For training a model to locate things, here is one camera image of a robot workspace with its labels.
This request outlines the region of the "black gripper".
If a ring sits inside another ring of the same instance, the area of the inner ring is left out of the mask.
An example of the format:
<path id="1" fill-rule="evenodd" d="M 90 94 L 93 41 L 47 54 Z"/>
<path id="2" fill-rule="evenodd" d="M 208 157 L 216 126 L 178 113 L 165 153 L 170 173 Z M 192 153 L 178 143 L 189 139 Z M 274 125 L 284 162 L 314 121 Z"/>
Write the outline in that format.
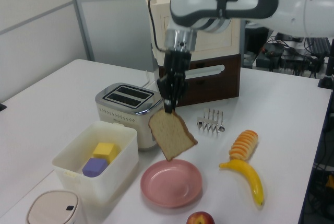
<path id="1" fill-rule="evenodd" d="M 190 52 L 167 51 L 164 58 L 164 75 L 157 80 L 165 113 L 171 114 L 188 88 L 185 72 L 189 70 Z"/>

